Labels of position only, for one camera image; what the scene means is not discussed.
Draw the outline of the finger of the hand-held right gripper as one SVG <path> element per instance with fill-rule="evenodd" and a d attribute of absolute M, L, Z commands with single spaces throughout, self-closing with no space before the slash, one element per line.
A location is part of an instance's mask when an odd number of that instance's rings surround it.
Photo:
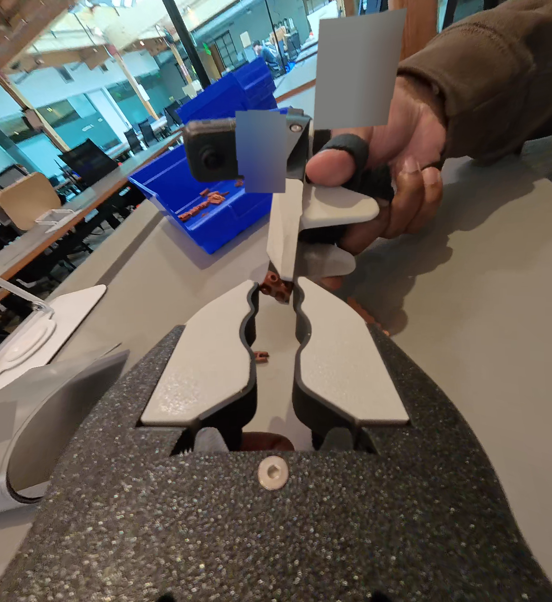
<path fill-rule="evenodd" d="M 272 194 L 266 252 L 282 281 L 293 282 L 304 182 L 287 179 L 285 190 Z"/>
<path fill-rule="evenodd" d="M 347 227 L 369 222 L 380 212 L 376 199 L 343 187 L 310 185 L 303 193 L 300 220 L 300 276 L 344 276 L 354 271 L 354 255 L 339 246 Z"/>

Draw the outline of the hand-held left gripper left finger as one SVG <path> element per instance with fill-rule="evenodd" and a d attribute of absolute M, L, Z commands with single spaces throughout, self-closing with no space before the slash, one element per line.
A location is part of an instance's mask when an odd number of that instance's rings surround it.
<path fill-rule="evenodd" d="M 144 426 L 242 430 L 257 410 L 258 285 L 243 281 L 186 323 L 141 415 Z"/>

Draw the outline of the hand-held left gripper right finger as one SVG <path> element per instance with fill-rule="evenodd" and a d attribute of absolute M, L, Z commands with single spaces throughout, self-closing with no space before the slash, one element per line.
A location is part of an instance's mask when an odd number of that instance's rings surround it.
<path fill-rule="evenodd" d="M 410 418 L 365 320 L 306 277 L 294 287 L 294 412 L 316 435 Z"/>

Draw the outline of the heap of orange bricks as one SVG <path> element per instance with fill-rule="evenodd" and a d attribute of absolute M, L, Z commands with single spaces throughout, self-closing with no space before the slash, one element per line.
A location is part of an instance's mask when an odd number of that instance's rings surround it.
<path fill-rule="evenodd" d="M 187 211 L 183 211 L 177 215 L 180 222 L 188 222 L 197 215 L 206 215 L 209 208 L 214 205 L 220 205 L 230 195 L 229 191 L 204 189 L 200 193 L 201 201 Z"/>

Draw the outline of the dark brown small brick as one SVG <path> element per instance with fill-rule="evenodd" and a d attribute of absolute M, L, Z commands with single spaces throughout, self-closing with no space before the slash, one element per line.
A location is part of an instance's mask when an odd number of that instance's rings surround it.
<path fill-rule="evenodd" d="M 284 281 L 277 272 L 268 270 L 259 285 L 262 294 L 273 297 L 278 303 L 288 304 L 294 289 L 294 283 Z"/>

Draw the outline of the blue plastic bin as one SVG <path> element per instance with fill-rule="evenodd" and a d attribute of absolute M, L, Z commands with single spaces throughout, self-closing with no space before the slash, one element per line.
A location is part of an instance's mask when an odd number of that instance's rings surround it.
<path fill-rule="evenodd" d="M 208 254 L 262 220 L 271 209 L 272 194 L 249 193 L 242 179 L 197 181 L 191 175 L 184 142 L 137 170 L 129 180 L 177 229 Z M 206 215 L 180 222 L 177 215 L 200 203 L 200 193 L 207 188 L 229 191 L 230 195 L 220 205 L 211 206 Z"/>

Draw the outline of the brick instruction booklet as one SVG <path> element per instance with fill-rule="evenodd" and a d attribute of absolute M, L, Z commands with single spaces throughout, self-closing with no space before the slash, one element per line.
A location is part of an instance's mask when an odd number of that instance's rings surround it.
<path fill-rule="evenodd" d="M 0 388 L 0 513 L 43 498 L 69 441 L 129 354 L 92 351 L 31 368 Z"/>

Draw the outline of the person's right forearm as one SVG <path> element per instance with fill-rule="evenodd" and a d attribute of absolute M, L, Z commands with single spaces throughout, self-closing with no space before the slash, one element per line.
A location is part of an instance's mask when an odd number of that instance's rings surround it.
<path fill-rule="evenodd" d="M 552 1 L 505 1 L 443 30 L 398 74 L 442 100 L 445 158 L 494 162 L 552 135 Z"/>

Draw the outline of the grey desk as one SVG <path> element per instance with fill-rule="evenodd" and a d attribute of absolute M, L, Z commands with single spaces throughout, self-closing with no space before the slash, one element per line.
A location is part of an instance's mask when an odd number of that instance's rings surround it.
<path fill-rule="evenodd" d="M 106 294 L 59 360 L 121 344 L 125 372 L 84 420 L 39 503 L 0 514 L 0 601 L 552 601 L 552 182 L 516 156 L 443 167 L 417 235 L 378 239 L 336 292 L 256 298 L 252 426 L 302 445 L 176 454 L 185 427 L 137 426 L 183 325 L 266 271 L 263 221 L 214 255 L 162 218 L 104 267 Z M 372 451 L 306 450 L 296 418 L 313 293 L 353 297 L 410 415 L 360 427 Z"/>

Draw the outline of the stack of blue bins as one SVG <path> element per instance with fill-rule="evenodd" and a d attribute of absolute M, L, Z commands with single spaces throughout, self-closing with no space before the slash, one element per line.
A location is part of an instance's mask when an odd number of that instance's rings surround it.
<path fill-rule="evenodd" d="M 177 109 L 183 124 L 191 120 L 233 118 L 237 111 L 277 108 L 275 83 L 265 60 L 256 58 L 227 72 Z"/>

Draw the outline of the beige office chair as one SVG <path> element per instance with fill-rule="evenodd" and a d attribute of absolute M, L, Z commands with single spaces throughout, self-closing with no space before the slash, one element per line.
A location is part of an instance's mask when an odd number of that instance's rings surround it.
<path fill-rule="evenodd" d="M 43 215 L 61 209 L 61 199 L 49 179 L 34 172 L 0 190 L 0 207 L 17 229 L 27 232 Z"/>

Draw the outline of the wooden office table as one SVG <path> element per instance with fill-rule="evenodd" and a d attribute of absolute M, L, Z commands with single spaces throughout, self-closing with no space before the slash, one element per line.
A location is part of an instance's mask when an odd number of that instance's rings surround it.
<path fill-rule="evenodd" d="M 181 139 L 182 129 L 183 127 L 179 126 L 168 138 L 129 158 L 116 170 L 68 202 L 67 208 L 73 209 L 76 213 L 61 228 L 47 233 L 48 227 L 38 224 L 1 250 L 0 277 L 5 280 L 14 277 L 50 245 L 84 220 L 91 211 L 97 209 L 114 193 L 128 185 L 129 177 L 132 174 L 163 154 L 169 147 L 173 147 Z"/>

